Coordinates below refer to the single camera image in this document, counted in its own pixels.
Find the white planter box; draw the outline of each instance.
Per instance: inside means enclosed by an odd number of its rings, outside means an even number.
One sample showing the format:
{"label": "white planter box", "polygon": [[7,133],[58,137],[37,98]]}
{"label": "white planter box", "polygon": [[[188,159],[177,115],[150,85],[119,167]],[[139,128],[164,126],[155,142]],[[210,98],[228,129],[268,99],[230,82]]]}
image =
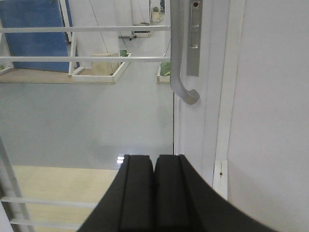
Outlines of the white planter box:
{"label": "white planter box", "polygon": [[[117,57],[118,53],[100,53],[94,54],[92,57]],[[119,68],[119,62],[91,62],[92,75],[94,76],[108,76],[116,72]]]}
{"label": "white planter box", "polygon": [[1,69],[1,70],[0,70],[0,75],[5,74],[5,73],[9,72],[9,71],[10,71],[10,70],[12,70],[12,69],[14,69],[14,67],[13,67],[13,66],[8,66],[8,67],[5,67],[4,69]]}
{"label": "white planter box", "polygon": [[154,32],[150,31],[150,32],[135,32],[134,34],[136,35],[136,37],[143,37],[143,38],[149,38],[152,36]]}
{"label": "white planter box", "polygon": [[122,76],[130,62],[123,62],[113,75],[103,76],[103,75],[82,75],[75,74],[72,75],[73,82],[85,82],[85,83],[102,83],[102,84],[116,84],[117,80]]}
{"label": "white planter box", "polygon": [[161,76],[160,72],[161,72],[161,66],[159,66],[159,70],[156,75],[157,84],[169,84],[169,76]]}
{"label": "white planter box", "polygon": [[151,21],[153,22],[161,22],[163,20],[164,15],[162,12],[152,12]]}

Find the door handle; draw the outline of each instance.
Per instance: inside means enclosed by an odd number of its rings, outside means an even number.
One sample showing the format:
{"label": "door handle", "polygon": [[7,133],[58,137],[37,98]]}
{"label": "door handle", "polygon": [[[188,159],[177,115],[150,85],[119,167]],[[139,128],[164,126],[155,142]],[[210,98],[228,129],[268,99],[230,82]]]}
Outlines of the door handle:
{"label": "door handle", "polygon": [[170,25],[171,25],[171,69],[170,87],[185,103],[195,104],[199,94],[195,89],[187,90],[181,81],[181,65],[183,57],[183,1],[170,1]]}

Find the light wood floor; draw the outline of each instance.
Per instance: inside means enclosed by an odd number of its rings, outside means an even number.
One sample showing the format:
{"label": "light wood floor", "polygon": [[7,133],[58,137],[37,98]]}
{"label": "light wood floor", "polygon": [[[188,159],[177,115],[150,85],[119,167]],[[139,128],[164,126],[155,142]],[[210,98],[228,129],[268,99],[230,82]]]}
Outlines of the light wood floor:
{"label": "light wood floor", "polygon": [[[117,170],[14,166],[23,197],[97,203]],[[82,224],[92,209],[27,204],[32,220]],[[36,232],[73,230],[35,227]]]}
{"label": "light wood floor", "polygon": [[0,83],[63,83],[75,84],[67,72],[13,69],[0,76]]}

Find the white column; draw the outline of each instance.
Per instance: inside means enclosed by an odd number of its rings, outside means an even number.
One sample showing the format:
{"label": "white column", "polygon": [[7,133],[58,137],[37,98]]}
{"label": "white column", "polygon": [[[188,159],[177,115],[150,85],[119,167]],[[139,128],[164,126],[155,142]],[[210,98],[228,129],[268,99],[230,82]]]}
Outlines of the white column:
{"label": "white column", "polygon": [[[70,10],[74,27],[117,26],[113,1],[70,0]],[[77,34],[79,56],[91,56],[98,53],[118,53],[118,33],[79,32]],[[91,67],[89,62],[82,66]]]}
{"label": "white column", "polygon": [[133,24],[150,23],[148,0],[132,0]]}
{"label": "white column", "polygon": [[[170,0],[165,0],[165,11],[164,11],[164,25],[170,25],[170,6],[169,6]],[[170,41],[170,31],[165,32],[165,44],[166,47],[168,46]],[[170,45],[169,50],[167,51],[167,56],[170,56]]]}
{"label": "white column", "polygon": [[[132,26],[131,0],[116,0],[115,13],[118,26]],[[122,36],[131,36],[131,31],[122,31]]]}

